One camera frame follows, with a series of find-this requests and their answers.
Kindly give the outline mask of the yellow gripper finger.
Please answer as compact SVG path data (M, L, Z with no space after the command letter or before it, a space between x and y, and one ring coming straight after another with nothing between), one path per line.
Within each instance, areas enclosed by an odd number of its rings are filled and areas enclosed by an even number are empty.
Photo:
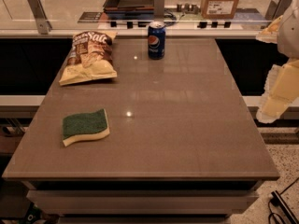
M278 18L274 19L266 28L256 35L256 39L264 43L276 44L278 42L282 18L283 16L279 16Z
M289 59L282 66L274 64L268 72L256 119L272 123L299 97L299 60Z

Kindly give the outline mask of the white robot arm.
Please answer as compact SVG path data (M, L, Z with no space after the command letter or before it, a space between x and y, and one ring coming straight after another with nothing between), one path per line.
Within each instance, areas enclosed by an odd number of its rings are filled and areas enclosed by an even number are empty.
M299 97L299 0L292 0L284 14L256 35L256 39L278 45L288 57L282 66L274 64L268 72L256 118L261 123L279 119Z

